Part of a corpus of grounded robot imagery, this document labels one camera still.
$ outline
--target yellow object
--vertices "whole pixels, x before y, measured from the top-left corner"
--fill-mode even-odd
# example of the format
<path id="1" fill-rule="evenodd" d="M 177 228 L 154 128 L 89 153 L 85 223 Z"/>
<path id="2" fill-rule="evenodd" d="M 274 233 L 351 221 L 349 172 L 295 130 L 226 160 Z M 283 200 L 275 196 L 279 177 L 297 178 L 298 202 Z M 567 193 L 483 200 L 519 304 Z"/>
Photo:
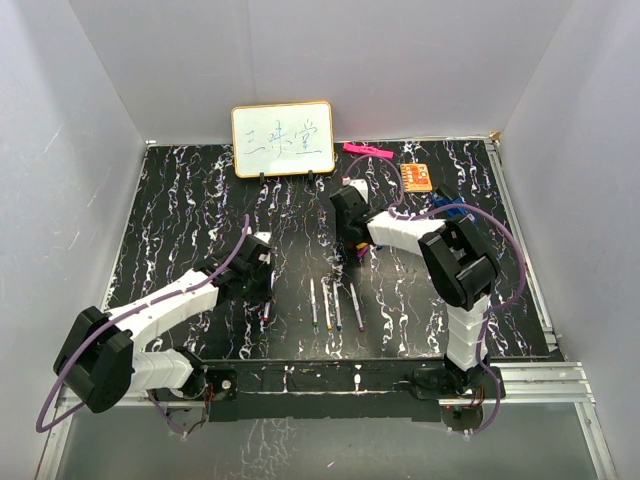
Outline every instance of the yellow object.
<path id="1" fill-rule="evenodd" d="M 424 163 L 403 163 L 400 165 L 400 173 L 405 192 L 433 191 L 429 169 Z"/>

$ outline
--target white wall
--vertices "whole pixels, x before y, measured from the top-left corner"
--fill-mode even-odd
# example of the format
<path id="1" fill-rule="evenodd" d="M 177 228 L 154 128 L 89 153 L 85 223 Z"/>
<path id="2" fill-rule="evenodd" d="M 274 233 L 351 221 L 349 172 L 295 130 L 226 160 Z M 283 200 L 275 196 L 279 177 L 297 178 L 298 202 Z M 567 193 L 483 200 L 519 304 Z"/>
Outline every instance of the white wall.
<path id="1" fill-rule="evenodd" d="M 336 139 L 502 130 L 571 0 L 70 0 L 142 136 L 328 100 Z"/>
<path id="2" fill-rule="evenodd" d="M 104 294 L 144 142 L 66 0 L 0 2 L 0 45 L 0 478 L 24 479 L 57 351 Z"/>
<path id="3" fill-rule="evenodd" d="M 503 134 L 556 329 L 585 364 L 622 478 L 638 478 L 640 3 L 576 2 Z"/>

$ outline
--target whiteboard frame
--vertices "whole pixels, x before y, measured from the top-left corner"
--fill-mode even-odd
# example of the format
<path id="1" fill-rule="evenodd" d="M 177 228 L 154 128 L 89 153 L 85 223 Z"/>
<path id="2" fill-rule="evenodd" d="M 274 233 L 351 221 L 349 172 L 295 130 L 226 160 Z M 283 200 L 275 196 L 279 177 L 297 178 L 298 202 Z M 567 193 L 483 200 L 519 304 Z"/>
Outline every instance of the whiteboard frame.
<path id="1" fill-rule="evenodd" d="M 231 110 L 231 135 L 232 135 L 232 141 L 233 141 L 233 169 L 236 172 L 236 176 L 238 176 L 239 178 L 259 178 L 260 174 L 257 175 L 240 175 L 238 173 L 238 164 L 236 161 L 236 130 L 235 130 L 235 126 L 233 124 L 233 113 L 236 110 L 241 110 L 241 109 L 245 109 L 245 108 L 264 108 L 264 107 L 297 107 L 297 106 L 303 106 L 303 105 L 318 105 L 318 104 L 322 104 L 322 105 L 326 105 L 327 107 L 329 107 L 329 133 L 331 135 L 331 158 L 333 159 L 333 163 L 331 165 L 331 168 L 328 170 L 313 170 L 313 173 L 331 173 L 336 169 L 336 152 L 335 149 L 333 148 L 334 145 L 334 141 L 333 141 L 333 111 L 331 110 L 331 104 L 329 102 L 327 102 L 326 100 L 318 100 L 315 102 L 297 102 L 297 103 L 274 103 L 272 105 L 246 105 L 246 106 L 238 106 L 238 107 L 234 107 Z M 284 175 L 306 175 L 307 173 L 309 173 L 309 171 L 307 170 L 306 172 L 290 172 L 290 173 L 265 173 L 264 176 L 265 177 L 282 177 Z"/>

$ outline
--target black marble tabletop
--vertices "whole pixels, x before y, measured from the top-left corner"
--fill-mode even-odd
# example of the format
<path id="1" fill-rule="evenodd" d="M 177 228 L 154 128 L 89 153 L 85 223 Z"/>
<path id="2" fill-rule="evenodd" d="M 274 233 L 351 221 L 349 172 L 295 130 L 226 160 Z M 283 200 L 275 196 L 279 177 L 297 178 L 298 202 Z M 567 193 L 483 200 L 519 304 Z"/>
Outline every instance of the black marble tabletop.
<path id="1" fill-rule="evenodd" d="M 426 163 L 435 185 L 457 189 L 467 203 L 507 217 L 482 141 L 376 142 L 393 150 L 398 163 Z M 230 250 L 242 217 L 272 234 L 274 298 L 269 321 L 264 305 L 228 303 L 178 325 L 149 345 L 157 351 L 185 345 L 204 359 L 339 359 L 441 356 L 446 351 L 445 305 L 418 256 L 383 248 L 359 268 L 344 268 L 335 253 L 334 212 L 329 196 L 353 160 L 335 147 L 330 175 L 272 177 L 264 185 L 240 179 L 228 145 L 153 147 L 147 151 L 128 227 L 108 295 L 116 307 L 178 279 L 208 254 Z M 376 160 L 363 161 L 358 174 L 370 185 L 370 203 L 383 207 L 398 195 L 396 177 Z M 429 194 L 407 194 L 400 211 L 425 211 Z M 506 240 L 478 221 L 483 238 L 502 267 L 491 303 L 515 289 L 517 266 Z M 310 280 L 315 284 L 318 327 L 312 325 Z M 322 282 L 329 285 L 331 320 L 325 321 Z M 335 328 L 333 282 L 337 282 L 344 328 Z M 354 284 L 365 331 L 356 323 Z M 492 355 L 548 355 L 529 289 L 510 310 L 493 316 L 488 346 Z"/>

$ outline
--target gray floor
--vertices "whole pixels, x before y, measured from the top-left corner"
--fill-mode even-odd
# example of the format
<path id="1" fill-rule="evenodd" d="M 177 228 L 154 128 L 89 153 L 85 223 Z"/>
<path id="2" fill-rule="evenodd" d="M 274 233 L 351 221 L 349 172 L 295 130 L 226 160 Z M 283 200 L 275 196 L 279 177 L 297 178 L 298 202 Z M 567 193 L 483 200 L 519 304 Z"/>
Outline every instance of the gray floor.
<path id="1" fill-rule="evenodd" d="M 504 405 L 470 441 L 435 425 L 266 419 L 209 423 L 181 441 L 150 407 L 85 410 L 73 420 L 57 478 L 596 478 L 572 404 Z"/>

